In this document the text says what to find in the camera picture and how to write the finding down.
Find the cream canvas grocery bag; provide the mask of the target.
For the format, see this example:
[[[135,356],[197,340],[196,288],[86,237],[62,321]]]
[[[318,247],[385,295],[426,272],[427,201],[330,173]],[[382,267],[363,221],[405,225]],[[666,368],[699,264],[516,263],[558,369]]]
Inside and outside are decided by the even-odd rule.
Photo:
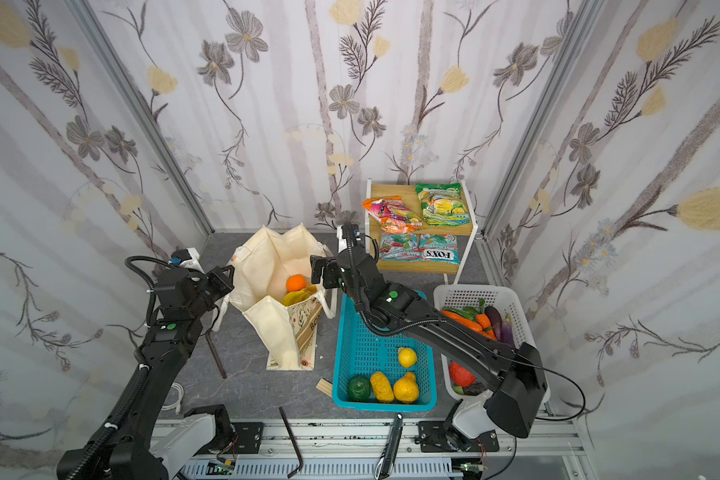
[[[286,280],[303,275],[309,285],[310,256],[328,257],[330,249],[304,225],[284,233],[263,227],[237,247],[228,265],[235,268],[234,290],[218,302],[220,314],[233,307],[254,328],[268,351],[266,368],[280,371],[311,371],[316,359],[317,326],[321,315],[335,315],[338,295],[328,289],[306,301],[286,307]]]

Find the yellow banana bunch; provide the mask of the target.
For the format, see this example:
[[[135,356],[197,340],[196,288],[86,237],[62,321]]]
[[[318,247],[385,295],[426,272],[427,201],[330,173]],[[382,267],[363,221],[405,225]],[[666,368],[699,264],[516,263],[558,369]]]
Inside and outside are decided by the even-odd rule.
[[[308,285],[305,288],[293,292],[289,292],[283,298],[283,305],[286,307],[296,305],[303,301],[308,300],[318,292],[316,285]]]

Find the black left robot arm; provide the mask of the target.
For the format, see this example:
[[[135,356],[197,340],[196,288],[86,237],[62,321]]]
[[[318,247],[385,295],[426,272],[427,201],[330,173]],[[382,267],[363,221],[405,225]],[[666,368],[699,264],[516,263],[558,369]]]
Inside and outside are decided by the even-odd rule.
[[[59,479],[172,479],[167,458],[150,452],[152,434],[174,380],[202,333],[201,318],[234,290],[233,266],[207,273],[143,255],[125,266],[148,285],[148,329],[134,350],[137,366],[114,408],[85,446],[66,451]]]

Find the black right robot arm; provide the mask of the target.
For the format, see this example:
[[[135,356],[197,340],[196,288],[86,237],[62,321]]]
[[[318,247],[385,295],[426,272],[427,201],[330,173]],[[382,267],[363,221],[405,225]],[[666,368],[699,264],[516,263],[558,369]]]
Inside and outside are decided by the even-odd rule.
[[[417,291],[386,280],[377,259],[360,244],[357,225],[344,223],[337,236],[345,242],[338,255],[310,257],[311,280],[345,293],[371,333],[403,334],[466,368],[490,392],[480,404],[487,418],[510,435],[527,438],[548,387],[536,347],[493,340],[447,317]]]

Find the orange tangerine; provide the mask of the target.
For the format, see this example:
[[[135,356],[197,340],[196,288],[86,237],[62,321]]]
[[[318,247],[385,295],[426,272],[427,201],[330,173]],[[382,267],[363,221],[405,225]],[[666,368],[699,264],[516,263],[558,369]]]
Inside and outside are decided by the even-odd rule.
[[[286,290],[288,293],[301,291],[308,286],[308,281],[301,274],[292,275],[286,280]]]

